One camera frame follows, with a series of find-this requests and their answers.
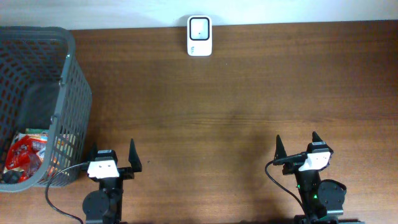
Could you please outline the red snack bag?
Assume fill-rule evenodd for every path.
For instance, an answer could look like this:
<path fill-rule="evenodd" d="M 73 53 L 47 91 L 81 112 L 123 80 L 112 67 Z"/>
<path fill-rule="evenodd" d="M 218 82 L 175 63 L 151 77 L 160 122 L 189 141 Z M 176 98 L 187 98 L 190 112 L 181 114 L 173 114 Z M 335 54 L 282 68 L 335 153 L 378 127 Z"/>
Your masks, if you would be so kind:
<path fill-rule="evenodd" d="M 32 177 L 44 161 L 47 133 L 17 133 L 7 153 L 2 183 L 18 184 Z"/>

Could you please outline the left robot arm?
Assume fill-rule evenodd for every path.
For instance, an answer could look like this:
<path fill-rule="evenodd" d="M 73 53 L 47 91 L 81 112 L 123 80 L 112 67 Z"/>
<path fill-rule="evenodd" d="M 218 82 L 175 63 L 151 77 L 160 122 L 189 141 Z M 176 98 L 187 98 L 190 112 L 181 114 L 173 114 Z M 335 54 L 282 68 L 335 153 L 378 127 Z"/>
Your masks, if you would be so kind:
<path fill-rule="evenodd" d="M 134 179 L 142 172 L 142 164 L 134 140 L 130 140 L 127 167 L 118 167 L 116 151 L 99 150 L 94 144 L 85 167 L 87 176 L 99 184 L 98 190 L 90 192 L 82 203 L 87 223 L 116 224 L 122 222 L 123 183 Z"/>

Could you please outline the green tissue pack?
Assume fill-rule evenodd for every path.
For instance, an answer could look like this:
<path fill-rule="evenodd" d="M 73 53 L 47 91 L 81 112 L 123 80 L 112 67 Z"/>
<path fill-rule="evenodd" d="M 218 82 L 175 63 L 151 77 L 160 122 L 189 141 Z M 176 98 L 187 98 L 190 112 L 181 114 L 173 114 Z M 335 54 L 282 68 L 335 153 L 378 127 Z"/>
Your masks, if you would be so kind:
<path fill-rule="evenodd" d="M 26 128 L 25 129 L 26 134 L 48 134 L 49 130 L 48 129 L 33 129 L 33 128 Z"/>

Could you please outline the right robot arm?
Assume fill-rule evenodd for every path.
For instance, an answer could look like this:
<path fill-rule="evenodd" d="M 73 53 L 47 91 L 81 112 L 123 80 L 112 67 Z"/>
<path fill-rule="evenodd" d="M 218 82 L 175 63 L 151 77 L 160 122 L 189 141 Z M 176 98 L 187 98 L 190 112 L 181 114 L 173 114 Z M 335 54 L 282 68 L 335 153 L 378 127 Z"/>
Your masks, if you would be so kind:
<path fill-rule="evenodd" d="M 306 151 L 287 155 L 280 136 L 276 137 L 274 166 L 282 166 L 283 175 L 294 175 L 300 197 L 302 215 L 294 223 L 338 223 L 343 214 L 346 186 L 332 179 L 320 178 L 320 172 L 330 165 L 333 149 L 316 133 Z"/>

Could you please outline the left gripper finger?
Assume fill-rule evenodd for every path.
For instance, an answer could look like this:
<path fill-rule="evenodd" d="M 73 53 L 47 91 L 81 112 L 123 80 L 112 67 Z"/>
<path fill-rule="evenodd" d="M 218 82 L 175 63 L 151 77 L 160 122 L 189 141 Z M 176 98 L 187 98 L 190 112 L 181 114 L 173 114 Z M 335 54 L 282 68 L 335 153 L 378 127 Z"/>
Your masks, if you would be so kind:
<path fill-rule="evenodd" d="M 133 172 L 142 172 L 141 160 L 136 151 L 136 145 L 133 139 L 130 141 L 128 161 L 131 164 Z"/>
<path fill-rule="evenodd" d="M 97 144 L 94 142 L 86 155 L 86 162 L 94 161 L 97 157 L 98 147 Z"/>

